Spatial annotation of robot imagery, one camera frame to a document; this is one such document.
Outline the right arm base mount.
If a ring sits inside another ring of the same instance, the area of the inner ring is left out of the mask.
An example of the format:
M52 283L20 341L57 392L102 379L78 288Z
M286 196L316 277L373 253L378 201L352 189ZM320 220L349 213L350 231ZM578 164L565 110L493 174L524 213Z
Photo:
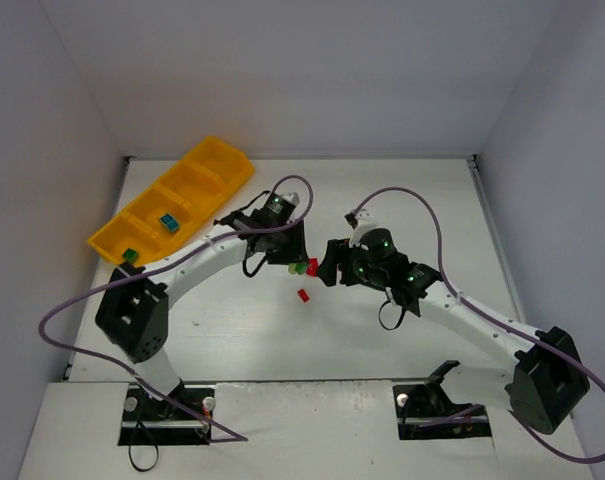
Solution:
M458 367L446 361L421 382L392 387L398 438L401 441L490 438L486 409L471 403L456 404L442 388L446 375Z

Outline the green lego in bin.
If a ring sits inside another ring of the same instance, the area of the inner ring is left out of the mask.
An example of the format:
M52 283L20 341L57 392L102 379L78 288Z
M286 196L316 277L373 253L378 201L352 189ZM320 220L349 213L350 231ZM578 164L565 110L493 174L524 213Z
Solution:
M127 248L122 253L122 258L127 263L134 264L138 260L138 258L139 258L139 253L136 250L132 249L132 248Z

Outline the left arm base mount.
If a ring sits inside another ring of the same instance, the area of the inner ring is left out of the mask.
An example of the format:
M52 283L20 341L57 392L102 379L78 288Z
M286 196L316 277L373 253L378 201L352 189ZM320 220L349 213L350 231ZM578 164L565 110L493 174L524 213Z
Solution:
M119 446L203 446L211 432L189 413L150 397L137 385L126 391Z

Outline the small red lego brick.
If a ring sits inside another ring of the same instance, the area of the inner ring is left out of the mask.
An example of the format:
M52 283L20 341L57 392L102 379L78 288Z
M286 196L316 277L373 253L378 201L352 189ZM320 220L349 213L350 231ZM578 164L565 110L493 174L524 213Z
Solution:
M310 300L310 297L308 295L308 293L306 292L305 289L299 289L297 291L297 295L300 298L300 300L304 303L308 302Z

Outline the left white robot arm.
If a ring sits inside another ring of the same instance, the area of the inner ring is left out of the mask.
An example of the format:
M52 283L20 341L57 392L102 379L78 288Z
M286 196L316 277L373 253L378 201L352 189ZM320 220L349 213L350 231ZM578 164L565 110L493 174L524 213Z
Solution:
M178 399L183 381L170 364L164 344L169 334L169 311L185 294L219 271L244 264L261 254L263 264L289 266L308 261L304 224L294 222L296 193L268 195L249 215L235 210L213 223L207 235L171 256L145 267L122 264L110 280L119 281L161 269L201 248L175 269L105 291L95 323L133 365L148 385L149 394Z

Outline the light blue lego brick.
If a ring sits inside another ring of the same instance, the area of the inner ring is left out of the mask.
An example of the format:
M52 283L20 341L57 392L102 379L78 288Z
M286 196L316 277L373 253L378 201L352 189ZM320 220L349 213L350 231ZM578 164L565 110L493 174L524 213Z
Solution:
M176 233L180 229L178 220L170 213L165 213L159 218L161 225L171 234Z

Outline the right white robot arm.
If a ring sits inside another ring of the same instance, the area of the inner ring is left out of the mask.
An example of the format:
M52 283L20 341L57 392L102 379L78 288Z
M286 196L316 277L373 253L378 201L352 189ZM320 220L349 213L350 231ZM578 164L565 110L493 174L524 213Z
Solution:
M497 368L473 371L483 403L510 410L536 432L550 435L588 393L571 335L501 318L493 325L452 294L440 271L399 252L391 233L373 228L358 243L328 241L317 270L328 286L361 285L385 294L388 304L434 322L489 355Z

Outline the red arch lego piece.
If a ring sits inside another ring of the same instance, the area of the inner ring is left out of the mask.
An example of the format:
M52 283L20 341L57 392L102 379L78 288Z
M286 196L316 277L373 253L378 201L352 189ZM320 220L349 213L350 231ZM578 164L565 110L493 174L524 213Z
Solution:
M319 262L317 258L310 258L309 259L309 263L308 263L308 267L306 269L306 274L311 276L311 277L316 277L317 276L317 270L319 267Z

